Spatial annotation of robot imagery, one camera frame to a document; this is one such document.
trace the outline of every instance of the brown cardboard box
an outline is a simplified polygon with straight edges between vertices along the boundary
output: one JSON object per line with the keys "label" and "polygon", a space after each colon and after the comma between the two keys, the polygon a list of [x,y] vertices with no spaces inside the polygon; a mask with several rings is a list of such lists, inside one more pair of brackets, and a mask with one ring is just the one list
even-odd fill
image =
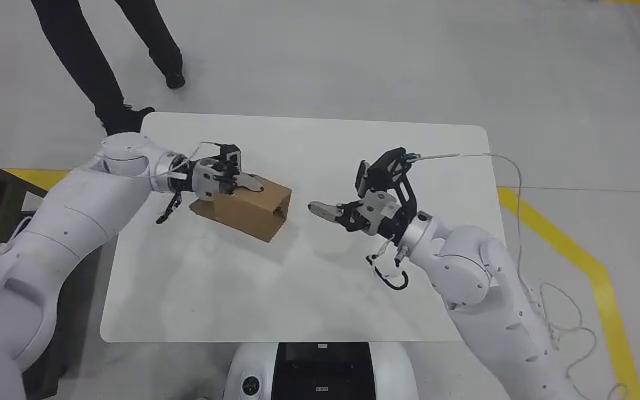
{"label": "brown cardboard box", "polygon": [[194,213],[218,221],[269,243],[287,220],[291,189],[255,176],[262,192],[237,188],[233,194],[215,193],[213,202],[196,200],[189,208]]}

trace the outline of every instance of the person's leg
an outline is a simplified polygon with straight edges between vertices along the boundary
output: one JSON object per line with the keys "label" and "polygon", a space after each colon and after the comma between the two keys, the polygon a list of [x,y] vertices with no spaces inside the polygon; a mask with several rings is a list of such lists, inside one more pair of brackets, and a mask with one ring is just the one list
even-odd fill
{"label": "person's leg", "polygon": [[31,0],[40,26],[76,84],[95,107],[107,134],[140,131],[147,107],[124,104],[118,81],[87,25],[78,0]]}
{"label": "person's leg", "polygon": [[149,48],[149,56],[176,89],[184,85],[182,54],[160,15],[155,0],[116,0],[133,29]]}

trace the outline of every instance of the yellow tape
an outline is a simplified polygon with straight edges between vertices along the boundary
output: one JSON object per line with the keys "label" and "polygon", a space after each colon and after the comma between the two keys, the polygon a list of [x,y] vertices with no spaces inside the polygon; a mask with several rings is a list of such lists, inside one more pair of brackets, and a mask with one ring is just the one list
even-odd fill
{"label": "yellow tape", "polygon": [[[518,203],[516,192],[509,188],[498,188],[498,197],[500,204],[515,215]],[[640,383],[607,268],[523,200],[520,201],[520,218],[591,280],[616,379],[618,383],[627,385],[628,400],[640,400]]]}
{"label": "yellow tape", "polygon": [[44,190],[51,189],[69,173],[69,171],[44,169],[5,169],[5,171]]}

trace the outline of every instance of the cable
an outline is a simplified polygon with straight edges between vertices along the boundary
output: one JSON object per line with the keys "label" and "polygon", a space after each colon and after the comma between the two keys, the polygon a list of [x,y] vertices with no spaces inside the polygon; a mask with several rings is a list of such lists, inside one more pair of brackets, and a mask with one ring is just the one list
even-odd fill
{"label": "cable", "polygon": [[431,156],[421,156],[417,155],[417,158],[411,158],[407,160],[409,163],[415,163],[422,160],[437,160],[442,158],[457,158],[457,157],[492,157],[492,158],[501,158],[503,160],[508,161],[513,167],[516,169],[518,173],[518,200],[516,203],[516,224],[518,229],[518,258],[516,260],[516,272],[518,275],[518,280],[520,281],[520,285],[524,290],[525,296],[530,304],[534,304],[535,300],[531,297],[530,289],[524,283],[524,279],[522,278],[522,274],[520,273],[521,264],[522,264],[522,223],[520,221],[520,203],[522,198],[522,172],[518,164],[515,161],[510,159],[507,156],[503,156],[502,154],[494,154],[494,153],[477,153],[477,154],[461,154],[461,153],[449,153],[449,154],[437,154]]}
{"label": "cable", "polygon": [[[393,290],[400,291],[400,290],[406,289],[407,286],[409,286],[409,275],[407,275],[407,272],[405,270],[402,270],[401,275],[402,275],[402,278],[404,279],[404,281],[402,282],[402,284],[400,286],[396,286],[393,283],[391,283],[391,281],[389,281],[389,279],[387,279],[388,276],[382,275],[382,273],[380,272],[380,270],[376,266],[376,259],[387,252],[387,247],[389,247],[389,244],[393,241],[394,238],[395,238],[395,235],[391,236],[391,238],[387,239],[382,244],[382,246],[380,246],[380,248],[378,249],[377,253],[369,254],[368,256],[365,257],[365,260],[367,260],[367,262],[371,266],[371,268],[372,268],[373,272],[375,273],[375,275],[378,276],[378,278],[380,278],[380,280],[382,280],[382,282],[384,282],[385,285],[387,285],[389,288],[391,288]],[[396,268],[400,268],[400,263],[398,261],[396,261]]]}
{"label": "cable", "polygon": [[[511,165],[513,165],[516,169],[516,172],[518,173],[518,201],[517,201],[517,205],[516,205],[516,224],[517,224],[517,237],[518,237],[518,259],[516,262],[516,273],[518,275],[518,280],[520,281],[520,285],[522,286],[522,289],[524,290],[524,293],[529,301],[530,304],[535,303],[534,299],[531,296],[531,293],[529,292],[530,289],[527,287],[527,285],[524,283],[524,279],[522,278],[521,275],[521,261],[522,261],[522,222],[521,222],[521,218],[520,218],[520,203],[521,203],[521,198],[522,198],[522,172],[520,171],[520,167],[518,167],[518,164],[515,163],[515,161],[511,160],[509,157],[503,156],[501,154],[494,154],[494,153],[478,153],[478,154],[460,154],[460,153],[451,153],[451,154],[438,154],[438,155],[431,155],[431,156],[421,156],[421,155],[417,155],[416,158],[410,158],[407,160],[407,162],[409,163],[415,163],[417,161],[422,161],[422,160],[435,160],[435,159],[442,159],[442,158],[457,158],[457,157],[493,157],[493,158],[501,158],[503,160],[508,161]],[[576,310],[578,311],[578,324],[576,326],[570,327],[570,328],[565,328],[559,325],[556,325],[554,323],[552,323],[548,316],[547,316],[547,307],[545,304],[545,300],[544,300],[544,293],[543,293],[543,289],[545,286],[549,286],[553,289],[556,289],[558,292],[560,292],[562,295],[564,295],[567,299],[569,299],[569,301],[571,302],[571,304],[573,304],[573,306],[576,308]],[[572,332],[580,332],[580,331],[586,331],[588,332],[592,337],[593,337],[593,345],[591,346],[591,348],[589,349],[589,351],[579,357],[577,360],[575,360],[574,362],[572,362],[571,364],[569,364],[567,366],[567,368],[565,369],[565,377],[569,380],[569,382],[571,382],[571,385],[573,386],[573,389],[576,391],[576,393],[582,397],[585,400],[591,400],[589,397],[585,396],[576,386],[576,384],[573,382],[573,378],[571,377],[571,370],[578,364],[582,363],[583,361],[587,360],[589,357],[591,357],[593,355],[593,353],[596,350],[596,347],[598,346],[598,336],[595,334],[595,332],[590,329],[590,328],[586,328],[583,326],[583,315],[582,315],[582,310],[580,309],[580,307],[578,306],[578,304],[576,303],[576,301],[564,290],[560,289],[559,287],[549,283],[549,282],[542,282],[540,284],[540,303],[542,306],[542,312],[543,312],[543,316],[542,319],[544,320],[545,324],[547,325],[547,330],[549,332],[549,339],[551,342],[552,347],[555,350],[559,350],[558,347],[558,343],[560,342],[560,339],[568,334],[568,333],[572,333]],[[560,335],[556,338],[555,334],[554,334],[554,329],[556,329],[557,331],[560,332]],[[619,389],[624,389],[624,394],[621,397],[621,400],[626,400],[627,397],[629,396],[629,388],[627,387],[627,385],[623,384],[623,383],[616,383],[611,390],[609,390],[609,393],[607,394],[607,400],[611,400],[613,395],[619,391]]]}

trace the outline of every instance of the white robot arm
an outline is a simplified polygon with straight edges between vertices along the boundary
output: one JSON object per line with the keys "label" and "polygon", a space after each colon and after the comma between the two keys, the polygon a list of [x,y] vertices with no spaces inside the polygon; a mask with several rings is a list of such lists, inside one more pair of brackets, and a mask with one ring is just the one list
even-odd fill
{"label": "white robot arm", "polygon": [[31,366],[51,340],[58,294],[67,276],[116,236],[152,191],[175,193],[158,219],[161,223],[180,204],[181,191],[213,200],[214,193],[230,193],[237,186],[262,190],[258,181],[242,173],[240,150],[234,145],[218,145],[219,156],[191,161],[138,133],[111,136],[102,144],[91,162],[51,189],[24,231],[0,245],[3,399],[23,395],[20,371]]}
{"label": "white robot arm", "polygon": [[[423,269],[462,339],[500,381],[512,400],[578,400],[578,394],[556,361],[547,327],[531,306],[511,256],[504,245],[478,227],[447,227],[438,217],[417,211],[406,173],[418,157],[405,149],[390,150],[373,165],[362,162],[356,177],[361,200],[330,206],[311,202],[309,210],[347,231],[381,235],[404,258]],[[400,204],[387,193],[393,189]],[[430,244],[443,239],[439,254]],[[378,276],[394,286],[367,260]]]}

